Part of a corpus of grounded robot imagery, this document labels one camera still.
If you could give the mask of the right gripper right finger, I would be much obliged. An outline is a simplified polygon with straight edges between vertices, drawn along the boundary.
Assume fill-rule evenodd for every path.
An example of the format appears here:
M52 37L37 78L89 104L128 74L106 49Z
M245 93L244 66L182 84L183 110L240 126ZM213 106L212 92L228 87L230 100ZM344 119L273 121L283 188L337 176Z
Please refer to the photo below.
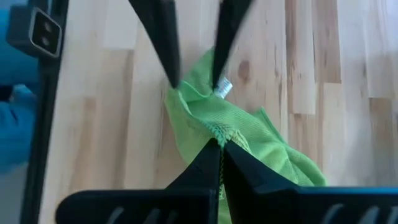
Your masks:
M223 172L233 224L398 224L398 188L301 187L232 141Z

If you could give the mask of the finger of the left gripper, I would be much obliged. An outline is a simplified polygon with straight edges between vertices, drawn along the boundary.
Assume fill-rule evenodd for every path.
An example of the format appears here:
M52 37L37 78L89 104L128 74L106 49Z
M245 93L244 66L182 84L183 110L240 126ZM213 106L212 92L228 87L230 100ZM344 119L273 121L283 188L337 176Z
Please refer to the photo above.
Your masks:
M213 54L212 89L218 87L239 28L253 0L222 0Z
M172 88L180 83L175 0L129 0L142 22Z

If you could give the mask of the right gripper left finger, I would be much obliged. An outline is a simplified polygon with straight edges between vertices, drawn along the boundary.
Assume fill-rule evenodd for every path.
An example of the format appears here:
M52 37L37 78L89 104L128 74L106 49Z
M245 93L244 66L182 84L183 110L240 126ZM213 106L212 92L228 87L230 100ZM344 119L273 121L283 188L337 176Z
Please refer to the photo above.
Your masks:
M217 224L220 159L210 139L165 189L71 194L58 206L56 224Z

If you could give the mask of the green towel with white label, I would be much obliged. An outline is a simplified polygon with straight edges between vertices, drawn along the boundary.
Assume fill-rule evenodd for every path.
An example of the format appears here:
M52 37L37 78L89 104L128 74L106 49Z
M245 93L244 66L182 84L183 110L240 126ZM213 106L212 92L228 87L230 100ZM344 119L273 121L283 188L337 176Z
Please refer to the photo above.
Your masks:
M220 146L232 141L297 185L326 186L316 163L284 141L264 108L248 113L213 93L212 65L213 49L209 49L185 74L179 88L169 89L165 97L184 162L190 164L210 139Z

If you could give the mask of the blue background object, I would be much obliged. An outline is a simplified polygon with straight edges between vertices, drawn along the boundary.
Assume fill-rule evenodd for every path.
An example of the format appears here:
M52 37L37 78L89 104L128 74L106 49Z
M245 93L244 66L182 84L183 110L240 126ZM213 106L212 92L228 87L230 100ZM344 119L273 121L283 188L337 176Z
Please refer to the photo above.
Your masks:
M38 60L6 41L9 13L26 0L0 0L0 173L29 160L40 82Z

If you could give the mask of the black aluminium table frame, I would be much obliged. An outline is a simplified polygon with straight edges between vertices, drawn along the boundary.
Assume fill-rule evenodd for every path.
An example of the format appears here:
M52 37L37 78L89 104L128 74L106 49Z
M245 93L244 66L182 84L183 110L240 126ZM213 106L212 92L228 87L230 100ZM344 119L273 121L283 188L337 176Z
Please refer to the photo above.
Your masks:
M38 60L39 100L27 168L20 224L38 224L50 132L61 70L70 0L12 4L6 41Z

